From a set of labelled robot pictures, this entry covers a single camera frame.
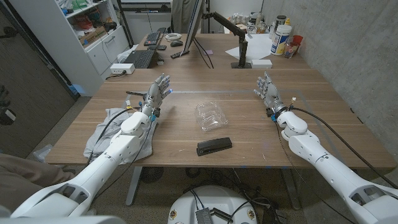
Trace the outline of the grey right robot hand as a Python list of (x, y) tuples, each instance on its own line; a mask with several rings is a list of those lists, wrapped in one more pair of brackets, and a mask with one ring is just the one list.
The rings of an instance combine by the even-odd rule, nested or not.
[(268, 117), (278, 118), (283, 112), (287, 111), (278, 89), (267, 72), (264, 72), (264, 78), (258, 77), (257, 85), (259, 89), (255, 89), (254, 93), (263, 100)]

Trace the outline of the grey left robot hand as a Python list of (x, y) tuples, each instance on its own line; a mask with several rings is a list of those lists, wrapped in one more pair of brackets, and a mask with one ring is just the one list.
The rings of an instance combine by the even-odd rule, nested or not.
[(170, 75), (163, 73), (150, 85), (144, 96), (141, 112), (150, 116), (155, 110), (159, 109), (163, 99), (172, 92), (172, 89), (168, 90), (169, 86)]

